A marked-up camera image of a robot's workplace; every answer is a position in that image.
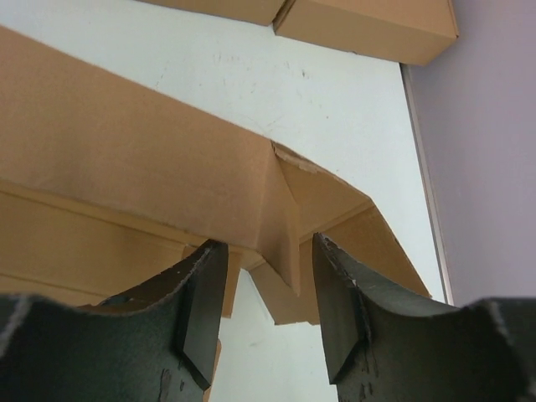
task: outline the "cardboard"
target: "cardboard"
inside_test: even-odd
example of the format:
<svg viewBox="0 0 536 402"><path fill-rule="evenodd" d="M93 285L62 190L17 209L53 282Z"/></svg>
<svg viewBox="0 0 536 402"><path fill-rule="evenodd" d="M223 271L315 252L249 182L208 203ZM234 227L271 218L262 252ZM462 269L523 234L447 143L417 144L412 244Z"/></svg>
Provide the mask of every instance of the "cardboard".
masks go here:
<svg viewBox="0 0 536 402"><path fill-rule="evenodd" d="M303 158L285 156L281 166L301 207L300 272L302 292L297 296L267 264L250 269L276 324L309 321L319 324L312 273L312 234L322 231L350 255L392 281L429 296L422 281L372 200L338 181Z"/></svg>
<svg viewBox="0 0 536 402"><path fill-rule="evenodd" d="M451 0L287 0L274 30L311 44L425 65L456 41Z"/></svg>
<svg viewBox="0 0 536 402"><path fill-rule="evenodd" d="M0 57L0 291L104 298L213 238L225 314L241 259L276 322L317 322L323 231L427 295L373 201L291 150L5 28Z"/></svg>
<svg viewBox="0 0 536 402"><path fill-rule="evenodd" d="M140 0L159 6L195 13L238 19L268 26L276 17L284 0Z"/></svg>

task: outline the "dark green material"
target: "dark green material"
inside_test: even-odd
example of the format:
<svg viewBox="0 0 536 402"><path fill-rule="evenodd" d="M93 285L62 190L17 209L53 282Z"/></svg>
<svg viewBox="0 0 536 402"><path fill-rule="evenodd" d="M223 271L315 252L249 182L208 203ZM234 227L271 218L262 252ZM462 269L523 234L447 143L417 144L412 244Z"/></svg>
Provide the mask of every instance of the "dark green material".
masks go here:
<svg viewBox="0 0 536 402"><path fill-rule="evenodd" d="M536 400L534 299L447 306L398 286L321 234L313 266L339 401ZM332 296L341 289L350 296Z"/></svg>
<svg viewBox="0 0 536 402"><path fill-rule="evenodd" d="M209 241L97 307L76 309L32 295L0 297L0 400L201 402L204 388L191 373L214 366L227 260L227 245ZM191 309L195 286L205 276L223 281L203 287L209 309ZM190 291L184 291L187 284ZM188 334L189 325L198 332L201 322L207 327L200 351L190 344L186 353L195 358L187 361L178 334Z"/></svg>

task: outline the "cardboard box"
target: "cardboard box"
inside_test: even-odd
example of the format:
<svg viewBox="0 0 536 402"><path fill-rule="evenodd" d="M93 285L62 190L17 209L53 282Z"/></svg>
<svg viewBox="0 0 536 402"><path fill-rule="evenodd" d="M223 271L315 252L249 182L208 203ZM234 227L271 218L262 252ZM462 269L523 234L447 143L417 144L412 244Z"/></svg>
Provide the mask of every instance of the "cardboard box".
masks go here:
<svg viewBox="0 0 536 402"><path fill-rule="evenodd" d="M241 258L277 322L315 322L324 231L427 294L372 200L291 150L5 28L0 57L0 291L85 304L213 238L228 303Z"/></svg>
<svg viewBox="0 0 536 402"><path fill-rule="evenodd" d="M268 26L284 0L139 0L159 6L178 8L195 13L238 19Z"/></svg>
<svg viewBox="0 0 536 402"><path fill-rule="evenodd" d="M287 38L418 65L458 37L451 0L287 0L274 29Z"/></svg>

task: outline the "folded cardboard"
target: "folded cardboard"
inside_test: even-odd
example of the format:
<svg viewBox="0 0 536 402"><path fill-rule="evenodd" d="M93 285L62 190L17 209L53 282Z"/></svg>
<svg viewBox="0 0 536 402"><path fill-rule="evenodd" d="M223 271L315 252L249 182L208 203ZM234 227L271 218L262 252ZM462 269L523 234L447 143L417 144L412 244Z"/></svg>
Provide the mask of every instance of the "folded cardboard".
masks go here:
<svg viewBox="0 0 536 402"><path fill-rule="evenodd" d="M5 28L0 57L0 291L93 300L213 238L226 306L242 259L277 322L315 322L324 231L427 294L372 200L291 150Z"/></svg>

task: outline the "purple wall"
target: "purple wall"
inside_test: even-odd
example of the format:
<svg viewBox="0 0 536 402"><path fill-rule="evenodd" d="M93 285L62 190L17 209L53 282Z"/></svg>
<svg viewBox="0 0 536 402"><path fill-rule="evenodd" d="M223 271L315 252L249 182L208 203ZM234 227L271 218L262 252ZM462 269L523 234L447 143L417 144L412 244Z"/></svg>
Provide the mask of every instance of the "purple wall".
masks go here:
<svg viewBox="0 0 536 402"><path fill-rule="evenodd" d="M536 296L536 0L455 0L459 41L409 68L455 304Z"/></svg>

